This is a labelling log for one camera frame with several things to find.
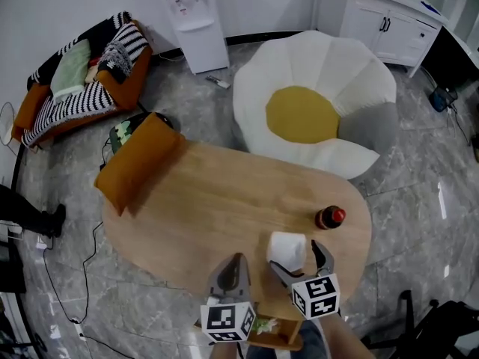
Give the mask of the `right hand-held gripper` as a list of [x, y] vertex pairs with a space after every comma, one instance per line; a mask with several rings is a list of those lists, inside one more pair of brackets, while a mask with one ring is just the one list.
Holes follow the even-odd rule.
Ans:
[[276, 261], [269, 261], [282, 285], [290, 290], [293, 305], [307, 320], [337, 313], [341, 295], [334, 273], [334, 257], [316, 240], [311, 241], [311, 248], [317, 265], [316, 276], [293, 274]]

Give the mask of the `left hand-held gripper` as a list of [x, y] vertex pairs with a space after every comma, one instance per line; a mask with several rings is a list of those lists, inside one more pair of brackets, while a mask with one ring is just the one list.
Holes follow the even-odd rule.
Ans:
[[256, 319], [250, 286], [248, 261], [242, 253], [227, 258], [210, 275], [207, 303], [201, 305], [201, 330], [214, 343], [248, 339]]

